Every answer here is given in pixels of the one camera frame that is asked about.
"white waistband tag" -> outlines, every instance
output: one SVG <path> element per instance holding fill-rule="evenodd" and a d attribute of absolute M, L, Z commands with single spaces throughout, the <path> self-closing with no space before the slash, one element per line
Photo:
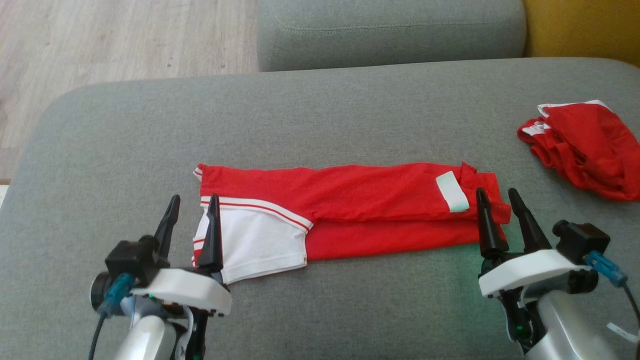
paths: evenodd
<path fill-rule="evenodd" d="M 551 127 L 542 121 L 536 121 L 532 126 L 523 127 L 522 132 L 528 134 L 529 136 L 544 134 L 546 129 L 551 129 Z"/>
<path fill-rule="evenodd" d="M 438 184 L 442 197 L 444 197 L 447 205 L 449 205 L 450 212 L 459 213 L 460 211 L 469 209 L 467 196 L 462 192 L 456 176 L 453 175 L 453 171 L 436 177 L 436 183 Z"/>

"wooden floor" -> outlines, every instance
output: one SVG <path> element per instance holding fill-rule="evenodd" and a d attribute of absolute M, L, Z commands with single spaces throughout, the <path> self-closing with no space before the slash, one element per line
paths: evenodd
<path fill-rule="evenodd" d="M 256 0 L 0 0 L 0 179 L 71 89 L 257 71 Z"/>

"red and white shorts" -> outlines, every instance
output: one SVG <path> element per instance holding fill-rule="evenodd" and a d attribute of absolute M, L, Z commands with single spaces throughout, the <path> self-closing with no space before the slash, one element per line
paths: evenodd
<path fill-rule="evenodd" d="M 499 224 L 510 207 L 495 174 L 462 166 L 411 163 L 314 170 L 240 170 L 199 164 L 203 215 L 193 263 L 220 196 L 226 283 L 273 274 L 307 260 L 426 250 L 478 240 L 475 191 L 482 186 Z"/>

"gray fabric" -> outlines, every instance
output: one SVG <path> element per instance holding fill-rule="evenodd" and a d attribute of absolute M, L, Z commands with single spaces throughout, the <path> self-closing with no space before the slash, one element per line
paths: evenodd
<path fill-rule="evenodd" d="M 260 0 L 262 71 L 517 58 L 521 0 Z"/>
<path fill-rule="evenodd" d="M 239 168 L 467 161 L 520 190 L 547 235 L 566 218 L 607 231 L 640 295 L 638 204 L 567 184 L 516 128 L 536 105 L 600 99 L 640 133 L 640 71 L 600 59 L 421 63 L 89 86 L 45 112 L 0 209 L 0 348 L 7 359 L 85 356 L 87 294 L 122 239 L 154 231 L 182 196 L 170 260 L 189 265 L 198 162 Z M 522 249 L 516 222 L 506 227 Z M 211 359 L 517 359 L 500 306 L 477 285 L 477 245 L 311 263 L 231 286 Z M 599 328 L 637 324 L 606 281 L 575 297 Z M 99 359 L 127 329 L 106 323 Z M 605 331 L 622 359 L 632 345 Z"/>

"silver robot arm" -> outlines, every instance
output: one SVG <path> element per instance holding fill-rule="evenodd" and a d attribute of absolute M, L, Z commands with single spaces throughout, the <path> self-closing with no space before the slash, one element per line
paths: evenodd
<path fill-rule="evenodd" d="M 570 294 L 589 293 L 598 284 L 598 271 L 615 286 L 626 286 L 626 275 L 601 256 L 609 237 L 591 224 L 560 221 L 552 249 L 515 189 L 509 190 L 525 243 L 524 253 L 509 253 L 491 216 L 483 189 L 476 193 L 480 251 L 484 257 L 478 279 L 481 293 L 497 299 L 505 312 L 509 339 L 518 342 L 525 360 L 617 359 L 599 331 L 585 321 Z"/>
<path fill-rule="evenodd" d="M 220 275 L 223 259 L 219 199 L 211 197 L 207 212 L 209 228 L 197 269 L 170 268 L 166 259 L 179 205 L 180 197 L 175 195 L 155 236 L 143 236 L 135 243 L 121 241 L 105 260 L 109 272 L 98 275 L 92 284 L 92 306 L 101 319 L 111 315 L 131 319 L 116 360 L 201 360 L 207 319 L 231 311 L 231 293 Z M 131 280 L 129 288 L 119 292 L 113 290 L 123 276 L 135 282 Z M 117 300 L 117 306 L 109 304 Z M 174 321 L 178 319 L 186 319 L 187 326 Z M 94 335 L 89 359 L 93 357 L 102 321 Z"/>

